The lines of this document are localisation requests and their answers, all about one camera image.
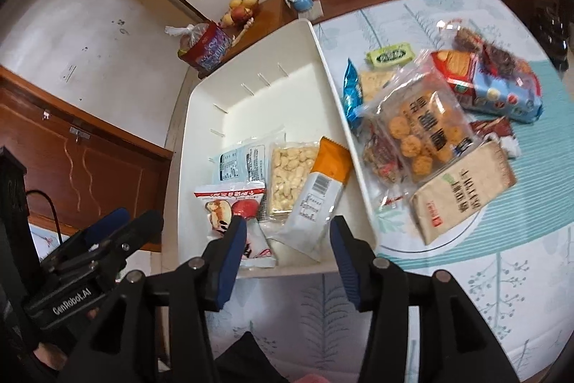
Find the clear bag orange cookies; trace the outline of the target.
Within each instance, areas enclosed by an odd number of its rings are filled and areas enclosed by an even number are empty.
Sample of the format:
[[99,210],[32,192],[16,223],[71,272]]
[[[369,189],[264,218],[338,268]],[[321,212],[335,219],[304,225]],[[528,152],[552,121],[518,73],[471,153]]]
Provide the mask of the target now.
[[479,145],[429,50],[400,68],[357,114],[390,147],[403,179],[416,186]]

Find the orange white snack bar packet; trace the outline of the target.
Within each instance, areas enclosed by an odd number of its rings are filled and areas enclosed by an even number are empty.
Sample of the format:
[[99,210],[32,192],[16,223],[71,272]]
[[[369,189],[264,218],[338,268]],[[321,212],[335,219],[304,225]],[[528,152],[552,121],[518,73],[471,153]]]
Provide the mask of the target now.
[[272,232],[272,240],[305,254],[314,261],[320,261],[320,244],[342,197],[351,170],[349,150],[327,137],[322,137],[318,155],[300,194],[295,199],[294,208],[282,227]]

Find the white plastic storage bin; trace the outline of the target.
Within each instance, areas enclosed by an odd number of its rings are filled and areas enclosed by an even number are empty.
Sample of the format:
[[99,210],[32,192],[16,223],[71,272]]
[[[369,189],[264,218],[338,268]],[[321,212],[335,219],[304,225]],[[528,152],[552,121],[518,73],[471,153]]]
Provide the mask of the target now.
[[243,165],[265,177],[298,168],[322,138],[350,147],[334,80],[311,23],[294,20],[243,51],[191,91],[178,191],[178,258],[200,254],[214,230],[194,194]]

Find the brown wooden door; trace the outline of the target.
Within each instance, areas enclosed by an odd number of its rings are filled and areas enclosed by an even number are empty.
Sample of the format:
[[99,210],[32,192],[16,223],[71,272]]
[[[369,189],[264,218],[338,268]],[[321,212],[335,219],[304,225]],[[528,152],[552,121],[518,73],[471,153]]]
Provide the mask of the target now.
[[1,71],[1,144],[23,164],[29,221],[72,235],[117,208],[164,209],[172,151]]

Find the fruit bowl with apples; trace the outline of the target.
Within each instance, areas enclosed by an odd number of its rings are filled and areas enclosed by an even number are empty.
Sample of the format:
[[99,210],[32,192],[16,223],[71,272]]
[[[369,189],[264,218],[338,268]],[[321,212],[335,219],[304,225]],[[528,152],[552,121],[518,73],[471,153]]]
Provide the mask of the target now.
[[260,0],[231,0],[228,11],[221,17],[222,28],[239,27],[254,18],[260,10]]

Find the clear wrapped nut cake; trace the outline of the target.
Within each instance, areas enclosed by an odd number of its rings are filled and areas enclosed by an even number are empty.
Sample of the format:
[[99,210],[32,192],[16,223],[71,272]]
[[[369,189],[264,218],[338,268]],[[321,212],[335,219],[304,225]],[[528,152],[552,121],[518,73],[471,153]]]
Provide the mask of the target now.
[[444,47],[449,50],[478,55],[495,50],[495,45],[485,39],[470,20],[464,18],[441,20],[437,23],[437,28]]

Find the blue red biscuit pack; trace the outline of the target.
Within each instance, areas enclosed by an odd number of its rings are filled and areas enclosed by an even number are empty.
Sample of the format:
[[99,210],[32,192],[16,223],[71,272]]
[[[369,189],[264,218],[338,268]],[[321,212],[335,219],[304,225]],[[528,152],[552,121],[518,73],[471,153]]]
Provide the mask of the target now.
[[528,62],[508,52],[500,63],[468,51],[433,51],[431,56],[464,109],[525,123],[542,116],[542,88]]

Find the beige soda cracker packet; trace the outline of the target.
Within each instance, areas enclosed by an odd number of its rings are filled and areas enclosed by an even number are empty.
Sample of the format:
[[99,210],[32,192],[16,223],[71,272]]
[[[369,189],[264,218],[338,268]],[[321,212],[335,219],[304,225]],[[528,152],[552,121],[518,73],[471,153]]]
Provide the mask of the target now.
[[410,198],[424,243],[431,244],[516,182],[507,155],[494,141],[459,158]]

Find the green pineapple cake packet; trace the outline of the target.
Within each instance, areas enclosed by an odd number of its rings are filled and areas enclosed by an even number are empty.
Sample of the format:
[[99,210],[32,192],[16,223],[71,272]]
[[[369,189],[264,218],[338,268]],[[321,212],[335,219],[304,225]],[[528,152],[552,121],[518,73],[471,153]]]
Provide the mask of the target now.
[[366,58],[373,67],[393,68],[403,66],[412,61],[414,52],[409,43],[400,43],[369,51],[366,54]]

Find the patterned white teal tablecloth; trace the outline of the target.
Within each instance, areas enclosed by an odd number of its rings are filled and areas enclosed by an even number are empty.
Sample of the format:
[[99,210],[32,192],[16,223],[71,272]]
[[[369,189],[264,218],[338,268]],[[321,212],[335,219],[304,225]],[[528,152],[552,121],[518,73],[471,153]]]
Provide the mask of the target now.
[[222,151],[283,136],[333,141],[346,183],[269,155],[287,177],[268,198],[277,264],[246,273],[212,337],[246,331],[291,378],[358,378],[368,323],[347,299],[329,224],[346,219],[422,276],[448,271],[490,326],[518,378],[556,361],[573,331],[573,103],[501,0],[397,0],[320,24],[298,19],[192,93],[180,191],[181,256],[212,225],[196,191]]

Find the red gift bag with plastic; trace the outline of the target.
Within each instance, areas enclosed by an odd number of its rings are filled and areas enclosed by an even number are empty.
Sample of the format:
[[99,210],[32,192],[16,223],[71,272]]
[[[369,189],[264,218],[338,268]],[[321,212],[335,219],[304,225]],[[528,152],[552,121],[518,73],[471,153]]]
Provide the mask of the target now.
[[166,26],[164,33],[179,39],[177,56],[180,60],[205,73],[220,66],[232,45],[232,38],[213,21],[186,27]]

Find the brown white chocolate snack packet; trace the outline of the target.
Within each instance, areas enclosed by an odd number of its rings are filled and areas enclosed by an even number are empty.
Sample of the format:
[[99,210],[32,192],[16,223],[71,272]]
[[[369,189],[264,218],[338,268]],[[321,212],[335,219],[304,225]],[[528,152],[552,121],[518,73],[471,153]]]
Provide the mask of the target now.
[[499,144],[507,155],[507,158],[517,159],[522,155],[518,137],[512,128],[511,122],[506,117],[494,118],[493,120],[478,120],[470,122],[474,132],[486,141],[494,141]]

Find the pale blue cracker packet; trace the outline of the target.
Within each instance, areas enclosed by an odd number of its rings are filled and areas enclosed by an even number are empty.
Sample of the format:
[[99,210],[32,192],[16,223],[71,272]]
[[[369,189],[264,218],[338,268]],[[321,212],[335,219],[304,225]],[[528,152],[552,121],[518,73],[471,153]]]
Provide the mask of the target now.
[[294,208],[318,155],[318,147],[313,141],[288,141],[284,128],[251,137],[209,158],[213,163],[213,181],[263,182],[262,217],[283,220]]

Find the blue foil snack packet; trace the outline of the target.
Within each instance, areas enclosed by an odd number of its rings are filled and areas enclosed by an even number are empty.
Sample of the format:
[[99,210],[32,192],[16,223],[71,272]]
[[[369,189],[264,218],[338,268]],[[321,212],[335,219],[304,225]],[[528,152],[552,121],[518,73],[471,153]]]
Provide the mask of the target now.
[[357,132],[362,121],[362,118],[357,114],[357,109],[363,105],[363,93],[359,74],[350,59],[347,60],[343,76],[342,104],[345,119],[350,130]]

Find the pale crumbly cake packet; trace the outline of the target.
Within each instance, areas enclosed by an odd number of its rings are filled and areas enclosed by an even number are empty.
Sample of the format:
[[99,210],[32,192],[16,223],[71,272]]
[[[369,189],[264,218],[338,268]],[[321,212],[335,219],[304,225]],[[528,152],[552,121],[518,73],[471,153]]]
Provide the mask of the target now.
[[380,90],[394,77],[392,71],[364,71],[360,72],[359,85],[362,91],[363,102],[371,101]]

